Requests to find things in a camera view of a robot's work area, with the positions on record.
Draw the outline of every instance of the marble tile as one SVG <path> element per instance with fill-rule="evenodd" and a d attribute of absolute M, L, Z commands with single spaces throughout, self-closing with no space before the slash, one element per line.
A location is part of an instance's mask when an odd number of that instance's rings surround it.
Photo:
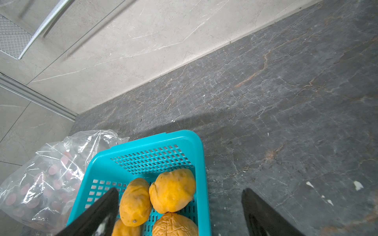
<path fill-rule="evenodd" d="M 0 14 L 33 34 L 49 14 L 49 9 L 57 2 L 11 1 L 8 5 L 0 5 Z M 0 71 L 23 84 L 28 84 L 121 2 L 122 0 L 73 1 L 52 27 L 37 38 L 21 60 L 0 53 Z"/>
<path fill-rule="evenodd" d="M 376 235 L 377 11 L 324 0 L 79 115 L 71 133 L 195 131 L 213 236 L 247 235 L 245 188 L 306 236 Z"/>
<path fill-rule="evenodd" d="M 0 87 L 0 140 L 16 122 L 30 101 Z"/>
<path fill-rule="evenodd" d="M 0 161 L 23 165 L 45 143 L 62 141 L 72 125 L 72 121 L 30 103 L 0 142 Z"/>
<path fill-rule="evenodd" d="M 82 113 L 314 2 L 135 1 L 120 6 L 29 86 Z"/>

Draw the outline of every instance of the wall tile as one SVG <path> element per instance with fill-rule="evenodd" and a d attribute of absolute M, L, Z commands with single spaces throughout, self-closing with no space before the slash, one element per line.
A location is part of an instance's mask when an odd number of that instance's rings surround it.
<path fill-rule="evenodd" d="M 30 103 L 0 142 L 0 161 L 23 165 L 45 143 L 62 141 L 73 122 Z"/>

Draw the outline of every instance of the plastic bag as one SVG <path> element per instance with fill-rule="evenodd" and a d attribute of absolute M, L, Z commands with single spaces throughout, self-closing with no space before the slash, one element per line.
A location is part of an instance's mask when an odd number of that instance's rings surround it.
<path fill-rule="evenodd" d="M 0 185 L 0 209 L 31 228 L 58 233 L 66 226 L 92 158 L 128 140 L 112 130 L 91 130 L 45 144 Z"/>

